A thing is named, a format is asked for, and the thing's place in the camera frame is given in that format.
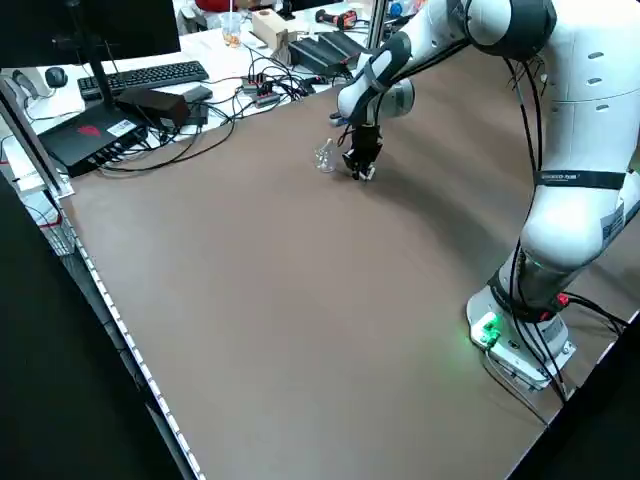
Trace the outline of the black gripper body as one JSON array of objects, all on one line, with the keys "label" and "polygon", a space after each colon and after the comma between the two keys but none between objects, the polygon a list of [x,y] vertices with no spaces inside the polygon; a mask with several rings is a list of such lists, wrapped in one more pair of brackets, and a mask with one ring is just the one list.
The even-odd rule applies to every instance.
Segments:
[{"label": "black gripper body", "polygon": [[356,161],[375,161],[382,149],[382,135],[378,125],[363,125],[351,135],[351,150]]}]

